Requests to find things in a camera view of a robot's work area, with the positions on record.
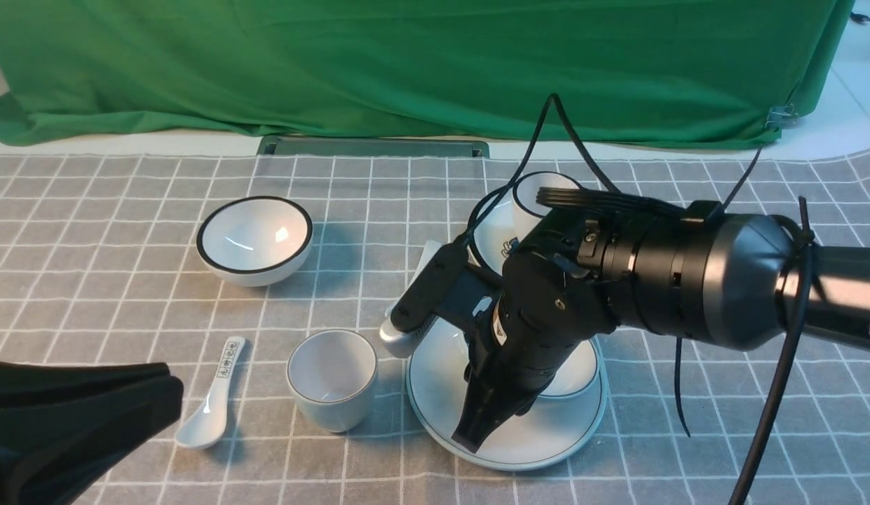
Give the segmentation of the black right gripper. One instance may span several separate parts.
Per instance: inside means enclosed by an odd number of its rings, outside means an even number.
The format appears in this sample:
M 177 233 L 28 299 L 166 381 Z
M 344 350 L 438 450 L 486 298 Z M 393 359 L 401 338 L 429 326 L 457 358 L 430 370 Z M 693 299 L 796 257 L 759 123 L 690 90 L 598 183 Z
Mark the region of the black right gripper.
M 500 295 L 470 346 L 470 380 L 451 441 L 477 453 L 524 415 L 578 345 L 617 329 L 602 283 L 614 212 L 551 210 L 505 260 Z

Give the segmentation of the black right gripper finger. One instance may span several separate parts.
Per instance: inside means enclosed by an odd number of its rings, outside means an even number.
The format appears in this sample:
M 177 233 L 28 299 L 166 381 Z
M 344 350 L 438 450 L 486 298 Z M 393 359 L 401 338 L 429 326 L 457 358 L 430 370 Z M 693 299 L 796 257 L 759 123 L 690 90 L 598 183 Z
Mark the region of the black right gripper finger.
M 0 398 L 0 504 L 72 504 L 178 421 L 177 377 Z

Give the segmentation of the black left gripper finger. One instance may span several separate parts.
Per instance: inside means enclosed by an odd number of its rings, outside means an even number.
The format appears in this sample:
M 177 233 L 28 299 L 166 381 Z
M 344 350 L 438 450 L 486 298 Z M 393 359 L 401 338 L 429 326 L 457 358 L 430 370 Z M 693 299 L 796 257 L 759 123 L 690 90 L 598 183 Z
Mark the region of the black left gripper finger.
M 0 361 L 0 400 L 74 400 L 171 377 L 162 363 L 65 367 Z

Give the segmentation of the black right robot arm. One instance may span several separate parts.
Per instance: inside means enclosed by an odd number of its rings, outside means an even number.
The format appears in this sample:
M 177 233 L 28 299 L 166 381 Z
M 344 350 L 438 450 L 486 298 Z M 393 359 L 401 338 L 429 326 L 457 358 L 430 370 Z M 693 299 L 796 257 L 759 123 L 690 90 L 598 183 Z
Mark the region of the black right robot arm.
M 620 326 L 752 351 L 784 344 L 730 502 L 746 502 L 804 332 L 870 351 L 870 248 L 820 246 L 806 201 L 785 215 L 727 214 L 654 198 L 580 191 L 508 253 L 502 271 L 469 260 L 476 224 L 419 265 L 378 341 L 409 364 L 432 327 L 458 330 L 459 398 L 440 403 L 448 444 L 479 456 L 538 399 L 573 352 Z M 0 361 L 0 504 L 70 504 L 178 421 L 184 384 L 165 363 Z

